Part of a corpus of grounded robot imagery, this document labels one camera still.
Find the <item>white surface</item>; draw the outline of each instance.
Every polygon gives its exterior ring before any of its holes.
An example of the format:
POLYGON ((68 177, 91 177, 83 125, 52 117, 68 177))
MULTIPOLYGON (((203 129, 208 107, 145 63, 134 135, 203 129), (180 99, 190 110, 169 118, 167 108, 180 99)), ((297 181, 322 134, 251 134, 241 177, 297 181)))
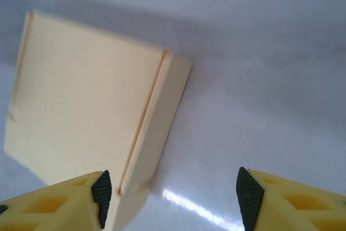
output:
MULTIPOLYGON (((151 195, 126 230, 242 230, 240 166, 346 194, 345 0, 0 2, 0 57, 11 64, 33 7, 193 62, 151 195)), ((2 118, 13 73, 2 66, 2 118)), ((2 199, 42 185, 4 155, 0 163, 2 199)))

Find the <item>white table surface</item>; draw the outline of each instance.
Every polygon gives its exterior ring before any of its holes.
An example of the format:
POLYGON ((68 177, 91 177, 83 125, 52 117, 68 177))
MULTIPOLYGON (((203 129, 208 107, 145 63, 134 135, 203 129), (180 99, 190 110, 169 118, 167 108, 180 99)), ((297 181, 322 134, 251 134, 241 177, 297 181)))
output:
MULTIPOLYGON (((25 9, 172 48, 192 61, 139 215, 125 230, 243 230, 240 166, 346 194, 345 0, 0 0, 4 119, 25 9)), ((0 153, 0 200, 43 187, 0 153)))

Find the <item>yellow 3d-printed part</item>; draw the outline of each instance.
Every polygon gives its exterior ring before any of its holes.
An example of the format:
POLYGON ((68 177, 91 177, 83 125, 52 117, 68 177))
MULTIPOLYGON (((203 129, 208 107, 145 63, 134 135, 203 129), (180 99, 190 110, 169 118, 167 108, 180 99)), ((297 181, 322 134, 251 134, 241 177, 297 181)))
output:
POLYGON ((243 167, 236 189, 246 231, 346 230, 346 196, 243 167))
POLYGON ((96 171, 0 202, 0 231, 102 230, 111 199, 108 171, 96 171))

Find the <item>cardboard box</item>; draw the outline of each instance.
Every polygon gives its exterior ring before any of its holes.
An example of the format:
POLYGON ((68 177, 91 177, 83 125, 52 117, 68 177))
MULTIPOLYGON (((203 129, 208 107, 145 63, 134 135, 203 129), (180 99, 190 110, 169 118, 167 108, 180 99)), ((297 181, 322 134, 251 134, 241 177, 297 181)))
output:
POLYGON ((131 215, 119 205, 145 201, 125 198, 153 177, 190 68, 161 48, 29 13, 5 152, 49 185, 109 170, 112 230, 116 217, 131 215))

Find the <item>square cutout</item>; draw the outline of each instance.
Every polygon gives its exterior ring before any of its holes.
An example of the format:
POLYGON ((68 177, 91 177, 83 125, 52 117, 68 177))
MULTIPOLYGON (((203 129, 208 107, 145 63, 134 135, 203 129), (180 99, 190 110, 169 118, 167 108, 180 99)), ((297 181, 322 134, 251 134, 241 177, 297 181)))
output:
POLYGON ((82 186, 84 185, 88 180, 86 179, 82 179, 82 180, 79 180, 79 181, 75 181, 73 183, 71 183, 71 186, 82 186))
POLYGON ((68 198, 68 196, 42 197, 24 209, 22 213, 54 213, 68 198))
POLYGON ((279 184, 280 183, 279 181, 274 180, 272 178, 263 178, 263 180, 265 183, 268 183, 268 184, 279 184))
POLYGON ((289 194, 283 197, 298 210, 331 210, 325 202, 308 194, 289 194))
POLYGON ((310 219, 320 231, 344 231, 346 219, 310 219))

